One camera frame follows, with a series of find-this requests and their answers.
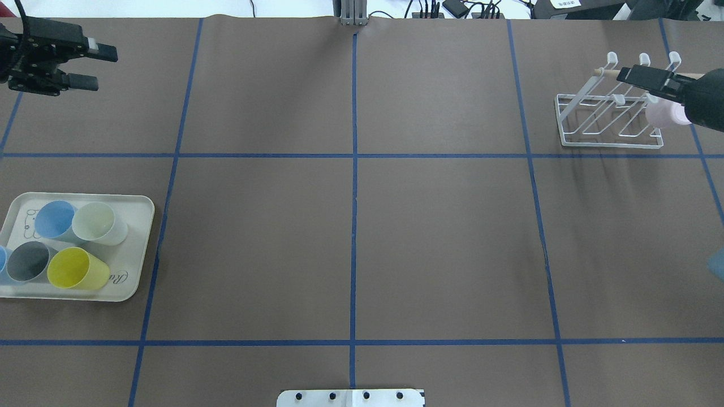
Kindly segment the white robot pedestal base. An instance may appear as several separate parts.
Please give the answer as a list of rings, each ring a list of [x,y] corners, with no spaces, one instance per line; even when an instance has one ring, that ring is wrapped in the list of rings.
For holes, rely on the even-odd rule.
[[[422,389],[296,389],[283,391],[277,406],[425,406]]]

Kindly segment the cream serving tray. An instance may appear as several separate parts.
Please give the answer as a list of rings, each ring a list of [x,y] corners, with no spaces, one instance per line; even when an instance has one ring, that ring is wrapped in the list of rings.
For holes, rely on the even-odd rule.
[[[52,201],[67,201],[76,209],[101,202],[116,211],[128,227],[124,241],[108,246],[85,243],[81,247],[110,268],[109,280],[99,289],[62,289],[41,276],[25,284],[14,284],[2,276],[2,298],[82,300],[121,302],[133,296],[140,283],[146,248],[152,231],[155,206],[141,195],[26,192],[16,196],[8,207],[2,225],[2,247],[15,249],[29,241],[40,241],[58,252],[72,243],[43,238],[35,227],[38,212]]]

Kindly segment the yellow plastic cup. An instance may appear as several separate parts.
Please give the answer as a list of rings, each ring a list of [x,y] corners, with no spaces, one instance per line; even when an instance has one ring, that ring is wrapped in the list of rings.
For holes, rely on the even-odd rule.
[[[103,288],[110,278],[109,266],[80,247],[70,247],[55,254],[47,268],[49,283],[60,289]]]

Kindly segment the light blue cup rear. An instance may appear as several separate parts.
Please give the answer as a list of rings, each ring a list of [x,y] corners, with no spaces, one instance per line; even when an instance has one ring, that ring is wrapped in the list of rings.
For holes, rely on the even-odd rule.
[[[13,286],[16,284],[16,281],[8,275],[8,261],[10,260],[10,255],[11,250],[4,246],[0,247],[1,286]]]

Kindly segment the pale green plastic cup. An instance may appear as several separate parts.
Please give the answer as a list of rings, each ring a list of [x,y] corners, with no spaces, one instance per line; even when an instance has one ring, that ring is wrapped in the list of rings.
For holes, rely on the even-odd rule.
[[[90,202],[80,207],[71,221],[74,234],[89,243],[116,246],[128,235],[128,225],[104,202]]]

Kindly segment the pink plastic cup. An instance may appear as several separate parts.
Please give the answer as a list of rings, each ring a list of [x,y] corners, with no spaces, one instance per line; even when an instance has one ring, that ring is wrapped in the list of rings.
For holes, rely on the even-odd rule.
[[[659,99],[657,102],[647,103],[645,116],[652,127],[663,129],[674,126],[690,125],[685,108],[680,103]]]

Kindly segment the blue plastic cup front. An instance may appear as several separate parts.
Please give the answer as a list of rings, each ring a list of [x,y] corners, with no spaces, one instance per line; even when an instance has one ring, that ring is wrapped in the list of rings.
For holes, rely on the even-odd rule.
[[[76,211],[75,206],[65,200],[55,200],[45,204],[36,214],[37,234],[42,238],[66,243],[81,242],[72,229]]]

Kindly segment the aluminium frame post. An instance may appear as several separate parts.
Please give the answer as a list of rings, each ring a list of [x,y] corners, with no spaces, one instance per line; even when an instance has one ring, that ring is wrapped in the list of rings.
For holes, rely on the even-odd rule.
[[[334,16],[341,25],[365,26],[369,21],[367,0],[333,0]]]

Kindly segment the grey plastic cup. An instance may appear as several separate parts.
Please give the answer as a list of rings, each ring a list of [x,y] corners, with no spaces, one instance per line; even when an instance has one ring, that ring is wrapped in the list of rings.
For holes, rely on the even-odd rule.
[[[8,256],[7,274],[11,284],[49,284],[48,268],[57,250],[39,241],[16,247]]]

